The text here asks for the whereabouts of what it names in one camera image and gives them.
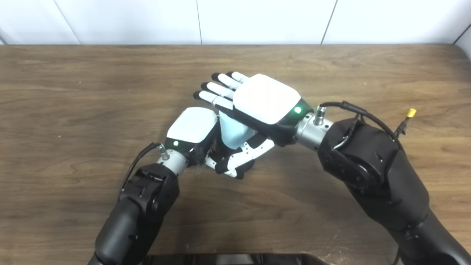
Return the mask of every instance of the black arm segment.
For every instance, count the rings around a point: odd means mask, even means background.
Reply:
[[[88,264],[139,264],[178,195],[178,179],[167,167],[150,164],[139,168],[97,236]]]
[[[429,208],[429,194],[405,153],[382,130],[334,123],[319,146],[324,169],[344,181],[366,214],[388,230],[405,265],[471,265],[471,256]]]

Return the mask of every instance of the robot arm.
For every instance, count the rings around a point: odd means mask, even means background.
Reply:
[[[139,153],[124,179],[118,202],[95,242],[89,265],[136,265],[147,255],[163,219],[179,195],[178,177],[205,163],[218,133],[219,119],[206,108],[187,108],[170,127],[165,144],[150,144]],[[157,148],[157,163],[138,160]]]
[[[345,101],[326,102],[314,111],[293,88],[265,75],[249,78],[233,72],[214,74],[213,79],[227,88],[204,83],[207,91],[196,92],[196,99],[258,131],[256,146],[271,140],[278,146],[300,143],[316,151],[324,170],[343,181],[366,214],[388,230],[405,265],[471,265],[471,256],[430,210],[428,192],[407,160],[398,140],[406,121],[394,133],[366,110]],[[331,122],[324,118],[327,107],[356,116]],[[239,150],[217,163],[216,172],[237,168],[239,161],[267,149]]]

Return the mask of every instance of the wooden table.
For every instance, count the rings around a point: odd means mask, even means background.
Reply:
[[[231,70],[272,76],[312,106],[346,99],[393,128],[418,109],[402,143],[431,208],[471,251],[471,65],[456,46],[1,46],[0,264],[85,264],[133,158],[185,108],[207,107],[193,92]],[[274,148],[242,181],[200,171],[181,176],[151,253],[394,256],[300,145]]]

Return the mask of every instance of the robot finger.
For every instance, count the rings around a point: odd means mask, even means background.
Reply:
[[[227,112],[232,112],[234,107],[232,101],[208,91],[197,91],[193,94],[193,98],[204,100],[215,106],[217,109],[224,109]]]
[[[226,74],[227,76],[230,76],[232,79],[236,80],[239,83],[243,83],[247,80],[249,80],[250,77],[245,76],[239,72],[229,72]]]
[[[205,164],[214,169],[214,167],[216,166],[216,161],[212,158],[212,155],[213,153],[210,153],[208,155],[206,155],[206,161],[205,161]],[[230,177],[233,177],[233,178],[236,178],[237,177],[237,171],[234,169],[234,170],[230,170],[230,171],[226,171],[224,172],[224,174],[230,176]]]
[[[216,173],[222,174],[226,171],[237,169],[243,164],[265,154],[274,146],[275,144],[272,140],[257,133],[244,143],[244,147],[238,148],[230,157],[216,163]]]
[[[203,90],[209,90],[215,93],[216,95],[222,96],[230,100],[232,100],[232,98],[234,97],[234,92],[232,90],[225,88],[221,85],[218,85],[216,83],[213,83],[213,82],[202,83],[201,88]]]
[[[211,75],[211,78],[214,81],[218,81],[218,82],[223,83],[225,86],[227,86],[229,89],[231,89],[233,91],[236,90],[237,88],[239,88],[239,86],[241,85],[240,82],[238,82],[237,80],[235,80],[233,78],[230,78],[229,76],[227,76],[225,74],[214,73],[214,74]]]

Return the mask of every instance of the yellow connector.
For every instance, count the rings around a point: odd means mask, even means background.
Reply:
[[[409,118],[414,117],[416,112],[417,112],[417,110],[415,108],[410,109],[409,112],[407,113],[407,117],[409,117]]]

